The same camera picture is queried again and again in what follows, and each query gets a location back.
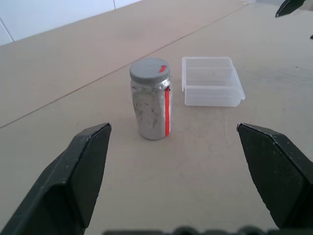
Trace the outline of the grey-lidded jar with red stripe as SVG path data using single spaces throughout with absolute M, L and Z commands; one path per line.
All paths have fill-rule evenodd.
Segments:
M 157 84 L 131 81 L 131 92 L 140 135 L 149 140 L 167 137 L 171 131 L 171 79 Z

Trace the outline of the clear plastic bin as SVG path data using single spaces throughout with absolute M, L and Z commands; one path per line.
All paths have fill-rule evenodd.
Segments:
M 237 107 L 246 97 L 229 57 L 183 57 L 181 87 L 186 106 Z

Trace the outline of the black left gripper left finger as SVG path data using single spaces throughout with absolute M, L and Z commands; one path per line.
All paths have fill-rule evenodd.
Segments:
M 41 173 L 0 235 L 84 235 L 100 192 L 112 127 L 83 130 Z

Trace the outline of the grey plastic jar lid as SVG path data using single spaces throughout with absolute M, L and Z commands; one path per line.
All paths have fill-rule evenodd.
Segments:
M 130 66 L 129 72 L 132 81 L 145 85 L 161 83 L 171 74 L 169 63 L 159 58 L 138 60 Z

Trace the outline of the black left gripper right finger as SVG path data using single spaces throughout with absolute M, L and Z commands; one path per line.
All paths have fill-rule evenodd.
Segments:
M 252 180 L 280 229 L 313 230 L 313 162 L 285 135 L 237 125 Z

